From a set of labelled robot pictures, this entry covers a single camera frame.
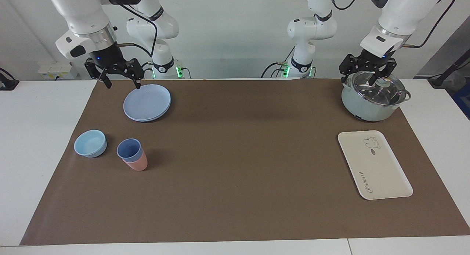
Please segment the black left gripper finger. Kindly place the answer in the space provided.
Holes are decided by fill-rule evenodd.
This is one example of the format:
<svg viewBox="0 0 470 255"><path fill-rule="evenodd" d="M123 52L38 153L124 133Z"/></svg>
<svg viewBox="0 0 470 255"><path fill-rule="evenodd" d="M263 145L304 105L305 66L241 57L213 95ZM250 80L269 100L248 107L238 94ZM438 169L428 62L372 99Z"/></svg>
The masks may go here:
<svg viewBox="0 0 470 255"><path fill-rule="evenodd" d="M378 66L374 66L373 75L368 81L368 84L372 86L378 79L388 78L390 74L395 69L397 63L395 60L388 60L383 66L383 69L380 69Z"/></svg>
<svg viewBox="0 0 470 255"><path fill-rule="evenodd" d="M341 64L339 65L339 71L342 75L341 83L346 83L348 77L354 73L361 71L362 66L362 58L359 56L353 56L352 54L348 54Z"/></svg>

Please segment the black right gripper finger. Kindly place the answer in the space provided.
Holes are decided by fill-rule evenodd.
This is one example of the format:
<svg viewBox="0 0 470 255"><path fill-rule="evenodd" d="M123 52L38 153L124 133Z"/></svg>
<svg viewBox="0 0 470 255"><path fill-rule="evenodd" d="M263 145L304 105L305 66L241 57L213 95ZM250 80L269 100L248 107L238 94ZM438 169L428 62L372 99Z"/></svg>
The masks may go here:
<svg viewBox="0 0 470 255"><path fill-rule="evenodd" d="M144 79L144 70L136 58L124 62L123 76L131 79L136 89L141 88L141 80Z"/></svg>
<svg viewBox="0 0 470 255"><path fill-rule="evenodd" d="M107 76L107 70L104 69L104 71L99 71L96 67L96 64L91 58L87 58L86 61L84 62L84 66L90 76L91 79L98 80L109 89L112 87L112 83L110 79Z"/></svg>

